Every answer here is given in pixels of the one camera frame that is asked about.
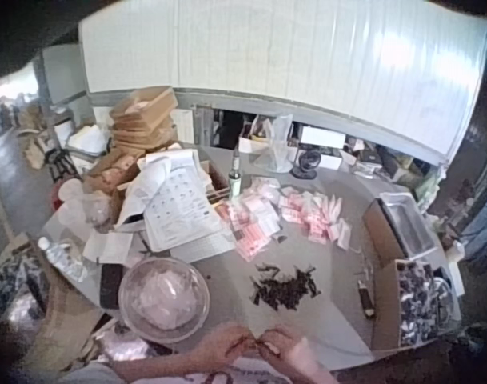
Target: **table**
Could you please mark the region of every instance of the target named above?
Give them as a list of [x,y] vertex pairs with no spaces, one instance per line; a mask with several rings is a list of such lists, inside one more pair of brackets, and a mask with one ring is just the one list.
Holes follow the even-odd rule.
[[[201,159],[209,159],[218,171],[227,175],[230,171],[232,152],[217,148],[199,149]],[[312,181],[298,180],[289,174],[270,174],[252,165],[255,156],[242,154],[242,186],[249,186],[252,175],[270,176],[279,180],[282,186],[295,186],[299,190],[319,191],[343,197],[341,217],[353,226],[350,247],[344,251],[328,243],[321,245],[310,242],[301,233],[300,226],[281,221],[287,239],[280,245],[271,242],[264,252],[248,263],[236,251],[230,251],[212,258],[195,262],[194,266],[206,278],[210,288],[210,313],[205,325],[192,337],[169,347],[177,350],[191,349],[217,324],[237,321],[247,325],[256,335],[277,323],[288,323],[309,337],[318,359],[330,370],[359,366],[391,355],[394,351],[371,351],[373,322],[362,313],[357,281],[364,279],[361,250],[379,268],[373,243],[362,221],[368,205],[381,192],[398,192],[405,189],[380,180],[359,178],[352,174],[320,169]],[[433,268],[448,270],[444,252],[439,245],[426,258]],[[277,265],[283,272],[293,273],[294,267],[307,269],[315,266],[313,278],[322,294],[316,298],[303,298],[298,311],[280,309],[278,312],[265,303],[255,306],[250,297],[253,285],[250,277],[258,276],[256,265],[263,262]],[[71,281],[96,306],[100,268],[91,265],[90,277],[79,284]],[[373,281],[367,282],[373,293]],[[107,311],[118,318],[118,311]],[[454,319],[461,320],[460,309],[455,301]]]

